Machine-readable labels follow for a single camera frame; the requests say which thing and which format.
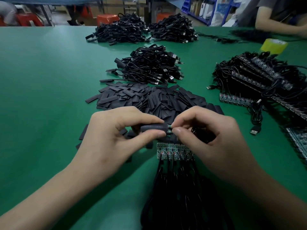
person's arm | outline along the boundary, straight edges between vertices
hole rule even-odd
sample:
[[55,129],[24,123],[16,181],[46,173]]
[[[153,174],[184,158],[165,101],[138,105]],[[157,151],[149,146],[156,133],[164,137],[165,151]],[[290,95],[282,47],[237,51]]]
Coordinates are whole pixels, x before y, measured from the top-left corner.
[[272,9],[260,6],[257,12],[255,28],[258,30],[274,32],[285,35],[300,35],[307,31],[307,26],[291,26],[270,19]]
[[[189,130],[204,125],[216,135],[208,144]],[[261,169],[235,119],[195,106],[178,115],[172,128],[209,170],[242,189],[278,229],[307,229],[307,205]]]
[[49,229],[82,197],[113,175],[135,151],[164,131],[148,130],[133,139],[119,131],[138,124],[163,123],[135,107],[121,107],[92,115],[72,162],[45,185],[0,217],[1,230]]

green work table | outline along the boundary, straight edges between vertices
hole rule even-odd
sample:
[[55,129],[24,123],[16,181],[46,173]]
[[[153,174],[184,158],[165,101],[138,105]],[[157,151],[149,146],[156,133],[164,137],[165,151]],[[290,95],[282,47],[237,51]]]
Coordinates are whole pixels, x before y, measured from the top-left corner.
[[[211,35],[228,34],[227,27],[199,27]],[[105,85],[100,79],[116,68],[116,57],[128,57],[150,43],[87,43],[94,27],[0,27],[0,215],[41,187],[65,168],[95,103],[84,100]],[[307,201],[307,171],[278,123],[263,113],[262,131],[253,136],[250,115],[244,107],[219,102],[212,84],[216,63],[245,51],[259,51],[257,43],[221,44],[200,38],[191,43],[157,42],[181,57],[185,75],[178,84],[221,105],[234,117],[258,163],[273,178]],[[290,42],[279,59],[307,66],[307,42]],[[271,224],[239,190],[220,181],[197,162],[211,178],[236,229],[269,229]],[[55,229],[141,229],[141,210],[152,189],[158,160],[156,146],[142,149],[108,179],[75,205]]]

